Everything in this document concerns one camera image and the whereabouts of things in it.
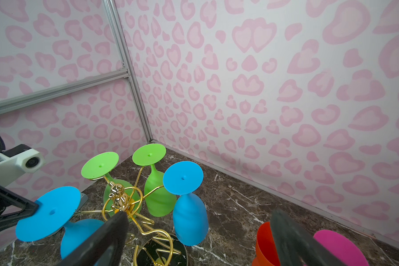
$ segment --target metal trim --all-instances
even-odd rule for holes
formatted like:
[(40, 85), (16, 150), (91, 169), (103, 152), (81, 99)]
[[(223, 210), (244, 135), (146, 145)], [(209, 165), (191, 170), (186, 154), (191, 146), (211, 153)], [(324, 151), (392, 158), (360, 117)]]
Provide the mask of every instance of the metal trim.
[(0, 101), (0, 114), (4, 114), (16, 109), (27, 107), (33, 104), (38, 104), (59, 96), (69, 93), (77, 92), (79, 90), (90, 88), (105, 82), (116, 80), (119, 78), (128, 77), (128, 69), (122, 68), (117, 71), (112, 71), (100, 76), (83, 79), (73, 83), (68, 83), (61, 86), (56, 86), (39, 92), (33, 92), (27, 95), (17, 96), (11, 99)]
[(113, 35), (117, 42), (117, 49), (120, 52), (120, 56), (122, 58), (122, 64), (124, 67), (127, 67), (129, 69), (128, 73), (130, 75), (128, 77), (128, 80), (130, 83), (130, 88), (133, 94), (137, 112), (139, 114), (139, 118), (143, 127), (143, 132), (145, 133), (147, 142), (152, 141), (152, 131), (149, 126), (148, 116), (146, 114), (145, 106), (143, 105), (142, 96), (140, 95), (139, 84), (134, 74), (133, 65), (130, 60), (130, 54), (128, 53), (128, 48), (125, 42), (124, 32), (118, 15), (117, 7), (115, 6), (114, 0), (103, 0), (103, 3), (108, 14)]
[(366, 228), (364, 228), (364, 227), (362, 227), (362, 226), (358, 226), (358, 225), (356, 225), (356, 224), (354, 224), (354, 223), (352, 223), (352, 222), (346, 221), (346, 220), (344, 220), (344, 219), (342, 219), (342, 218), (340, 218), (340, 217), (337, 217), (337, 216), (335, 216), (335, 215), (332, 215), (331, 213), (326, 212), (326, 211), (321, 210), (321, 209), (318, 209), (318, 208), (316, 208), (316, 207), (314, 207), (314, 206), (312, 206), (312, 205), (308, 205), (308, 204), (304, 203), (303, 201), (294, 199), (294, 198), (292, 198), (292, 197), (290, 197), (290, 196), (287, 196), (287, 195), (285, 195), (285, 194), (282, 194), (282, 193), (280, 193), (280, 192), (278, 192), (278, 191), (275, 191), (275, 190), (273, 190), (273, 189), (270, 189), (270, 188), (268, 188), (268, 187), (266, 187), (266, 186), (263, 186), (263, 185), (258, 184), (258, 183), (256, 183), (256, 182), (253, 182), (253, 181), (251, 181), (251, 180), (248, 180), (248, 179), (246, 179), (246, 178), (243, 178), (242, 176), (240, 176), (240, 175), (238, 175), (238, 174), (234, 174), (234, 173), (232, 173), (232, 172), (230, 172), (230, 171), (228, 171), (228, 170), (225, 170), (225, 169), (223, 169), (223, 168), (221, 168), (221, 167), (218, 167), (218, 166), (216, 166), (216, 165), (214, 165), (214, 164), (211, 164), (211, 163), (209, 163), (209, 162), (206, 162), (206, 161), (204, 161), (204, 160), (202, 160), (202, 159), (200, 159), (200, 158), (197, 158), (197, 157), (195, 157), (195, 156), (192, 156), (192, 155), (190, 155), (189, 153), (186, 153), (186, 152), (184, 152), (184, 151), (177, 150), (177, 149), (175, 149), (175, 148), (173, 148), (173, 147), (170, 147), (169, 145), (166, 145), (166, 144), (161, 143), (161, 142), (156, 141), (156, 140), (153, 140), (153, 141), (151, 141), (151, 142), (152, 142), (152, 143), (159, 143), (159, 144), (162, 144), (162, 145), (164, 145), (164, 146), (166, 147), (166, 149), (170, 149), (170, 150), (172, 150), (172, 151), (174, 151), (174, 152), (181, 153), (182, 155), (188, 157), (188, 158), (191, 159), (191, 160), (194, 160), (194, 161), (200, 162), (200, 163), (202, 163), (202, 164), (205, 164), (205, 165), (207, 165), (208, 167), (211, 167), (211, 168), (213, 168), (213, 169), (215, 169), (215, 170), (218, 170), (219, 172), (222, 172), (222, 173), (224, 173), (224, 174), (227, 174), (228, 176), (231, 176), (231, 177), (233, 177), (233, 178), (236, 178), (236, 179), (238, 179), (238, 180), (240, 180), (240, 181), (242, 181), (242, 182), (244, 182), (244, 183), (247, 183), (247, 184), (249, 184), (249, 185), (251, 185), (251, 186), (254, 186), (254, 187), (258, 188), (258, 189), (262, 189), (262, 190), (264, 190), (264, 191), (266, 191), (266, 192), (268, 192), (268, 193), (270, 193), (270, 194), (273, 194), (273, 195), (275, 195), (275, 196), (278, 196), (278, 197), (280, 197), (280, 198), (283, 198), (283, 199), (285, 199), (285, 200), (287, 200), (287, 201), (289, 201), (289, 202), (292, 202), (292, 203), (294, 203), (294, 204), (296, 204), (296, 205), (299, 205), (300, 207), (303, 207), (303, 208), (305, 208), (305, 209), (307, 209), (307, 210), (310, 210), (310, 211), (312, 211), (312, 212), (314, 212), (314, 213), (317, 213), (317, 214), (319, 214), (320, 216), (324, 216), (325, 218), (327, 218), (327, 219), (329, 219), (329, 220), (331, 220), (331, 221), (334, 221), (334, 222), (338, 223), (339, 225), (344, 226), (344, 227), (346, 227), (346, 228), (348, 228), (348, 229), (351, 229), (351, 230), (355, 231), (356, 233), (358, 233), (358, 234), (360, 234), (360, 235), (363, 235), (363, 236), (365, 236), (365, 237), (369, 237), (372, 241), (373, 241), (374, 239), (377, 239), (377, 240), (379, 240), (379, 241), (381, 241), (381, 242), (384, 242), (384, 243), (386, 243), (386, 244), (388, 244), (388, 245), (390, 245), (390, 246), (393, 246), (393, 247), (399, 249), (399, 242), (394, 241), (393, 239), (390, 239), (390, 238), (388, 238), (388, 237), (385, 237), (385, 236), (383, 236), (383, 235), (380, 235), (380, 234), (378, 234), (378, 233), (376, 233), (376, 232), (374, 232), (374, 231), (371, 231), (371, 230), (369, 230), (369, 229), (366, 229)]

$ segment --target wall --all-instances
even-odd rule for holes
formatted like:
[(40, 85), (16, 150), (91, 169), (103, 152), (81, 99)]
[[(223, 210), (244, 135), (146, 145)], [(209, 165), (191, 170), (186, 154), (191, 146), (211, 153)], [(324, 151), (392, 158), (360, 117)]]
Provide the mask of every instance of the wall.
[[(119, 79), (0, 115), (6, 147), (26, 144), (46, 164), (6, 188), (35, 201), (61, 186), (83, 191), (93, 182), (81, 168), (102, 152), (117, 152), (119, 162), (146, 144), (127, 80)], [(0, 232), (0, 250), (16, 239), (15, 229)]]
[(399, 242), (399, 0), (118, 0), (154, 139)]
[(101, 0), (0, 0), (0, 100), (120, 68)]

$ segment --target blue wine glass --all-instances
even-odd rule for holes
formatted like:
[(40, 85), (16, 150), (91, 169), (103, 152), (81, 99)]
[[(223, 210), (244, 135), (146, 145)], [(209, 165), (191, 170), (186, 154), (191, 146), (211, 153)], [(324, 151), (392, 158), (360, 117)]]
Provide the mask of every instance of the blue wine glass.
[(185, 246), (199, 244), (208, 233), (205, 205), (193, 193), (203, 178), (201, 167), (190, 161), (177, 162), (164, 173), (164, 187), (171, 194), (180, 195), (173, 210), (173, 224), (177, 238)]
[(37, 241), (64, 227), (61, 257), (65, 258), (103, 225), (103, 221), (96, 219), (76, 223), (69, 221), (80, 199), (80, 191), (72, 186), (63, 186), (44, 194), (35, 201), (39, 205), (36, 213), (18, 221), (16, 237), (25, 242)]

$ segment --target vertical metal post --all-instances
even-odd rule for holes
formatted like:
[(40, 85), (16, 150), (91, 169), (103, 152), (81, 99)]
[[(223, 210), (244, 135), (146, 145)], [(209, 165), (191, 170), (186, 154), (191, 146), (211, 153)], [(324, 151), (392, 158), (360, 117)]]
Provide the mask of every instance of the vertical metal post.
[(125, 43), (124, 33), (117, 12), (117, 7), (115, 6), (114, 0), (103, 0), (103, 3), (108, 14), (109, 24), (111, 26), (113, 35), (115, 36), (117, 49), (122, 59), (122, 66), (124, 68), (128, 68), (128, 73), (130, 75), (128, 77), (128, 81), (130, 83), (130, 89), (134, 97), (134, 102), (136, 104), (137, 112), (139, 114), (146, 140), (150, 142), (153, 140), (152, 131), (149, 126), (148, 116), (145, 111), (145, 106), (143, 105), (142, 97), (140, 96), (139, 84), (137, 83), (133, 65), (130, 60), (130, 55), (128, 53), (128, 48)]

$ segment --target brown marble surface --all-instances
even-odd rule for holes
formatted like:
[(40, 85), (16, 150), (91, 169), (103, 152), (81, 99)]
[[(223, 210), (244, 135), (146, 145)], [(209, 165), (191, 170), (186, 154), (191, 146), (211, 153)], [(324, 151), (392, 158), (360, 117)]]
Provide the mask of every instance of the brown marble surface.
[[(156, 164), (156, 168), (164, 172), (170, 165), (181, 160), (189, 159), (168, 151), (165, 158)], [(257, 229), (263, 222), (269, 221), (274, 209), (281, 208), (310, 234), (322, 229), (341, 233), (361, 249), (371, 266), (399, 266), (399, 250), (205, 165), (200, 164), (200, 166), (204, 170), (204, 181), (195, 194), (206, 205), (210, 230), (206, 239), (199, 245), (187, 247), (189, 265), (251, 265), (255, 257)], [(111, 175), (133, 183), (138, 170), (139, 167), (129, 158), (116, 167)], [(150, 170), (145, 168), (140, 181), (142, 190), (149, 173)], [(89, 200), (82, 210), (101, 209), (105, 185), (105, 181), (99, 180), (84, 191)], [(143, 206), (141, 214), (150, 217), (146, 206)], [(161, 218), (151, 217), (155, 221), (154, 228), (174, 233), (171, 217), (171, 215)], [(101, 219), (101, 216), (84, 215), (74, 217), (73, 220), (77, 221), (80, 218)], [(132, 223), (130, 232), (137, 233)], [(57, 234), (36, 242), (16, 241), (0, 252), (0, 265), (55, 265), (60, 261), (59, 247), (63, 234), (63, 230), (60, 230)], [(136, 239), (138, 243), (144, 241), (142, 237)], [(132, 257), (133, 249), (125, 247), (121, 265), (132, 265)]]

